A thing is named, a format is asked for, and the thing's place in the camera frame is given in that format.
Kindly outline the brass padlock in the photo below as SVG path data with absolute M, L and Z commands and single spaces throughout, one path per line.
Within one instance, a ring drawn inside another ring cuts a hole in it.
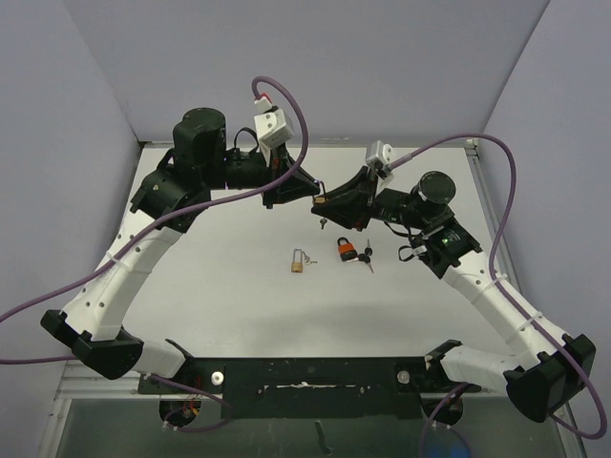
M 295 248 L 292 252 L 292 259 L 290 265 L 291 273 L 303 273 L 304 272 L 305 255 L 301 248 Z
M 320 179 L 315 179 L 314 183 L 318 186 L 318 194 L 312 197 L 312 204 L 314 206 L 320 205 L 327 202 L 327 188 L 325 183 Z

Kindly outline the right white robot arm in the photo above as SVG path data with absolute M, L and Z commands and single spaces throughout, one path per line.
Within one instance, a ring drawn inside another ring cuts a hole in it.
M 459 292 L 509 346 L 509 356 L 447 341 L 426 357 L 425 377 L 438 390 L 467 383 L 506 393 L 528 419 L 542 423 L 582 391 L 596 347 L 546 319 L 503 277 L 490 256 L 457 221 L 449 204 L 453 180 L 427 172 L 409 192 L 380 189 L 362 167 L 346 184 L 313 200 L 312 214 L 362 231 L 373 219 L 405 227 L 411 257 Z

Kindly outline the orange black padlock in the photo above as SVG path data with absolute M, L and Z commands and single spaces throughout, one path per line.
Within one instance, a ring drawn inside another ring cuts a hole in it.
M 349 262 L 358 259 L 358 252 L 354 245 L 345 237 L 340 237 L 336 241 L 339 258 L 342 262 Z

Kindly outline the black headed key bunch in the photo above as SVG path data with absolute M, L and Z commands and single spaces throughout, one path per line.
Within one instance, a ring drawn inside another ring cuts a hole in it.
M 367 245 L 364 251 L 358 255 L 358 261 L 363 263 L 369 269 L 371 273 L 374 272 L 372 264 L 371 264 L 372 254 L 373 254 L 373 250 L 371 248 L 370 240 L 368 239 Z

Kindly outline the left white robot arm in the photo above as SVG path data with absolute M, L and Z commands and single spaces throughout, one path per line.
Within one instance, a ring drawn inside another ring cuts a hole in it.
M 84 365 L 109 380 L 129 371 L 154 373 L 172 391 L 194 381 L 187 353 L 175 343 L 146 343 L 128 333 L 125 315 L 156 264 L 184 235 L 216 190 L 259 190 L 263 206 L 313 197 L 320 187 L 303 169 L 275 188 L 269 185 L 295 164 L 286 143 L 292 122 L 276 106 L 262 109 L 248 131 L 255 148 L 226 146 L 224 115 L 211 108 L 187 112 L 173 131 L 174 146 L 142 181 L 131 200 L 101 275 L 86 281 L 41 325 Z

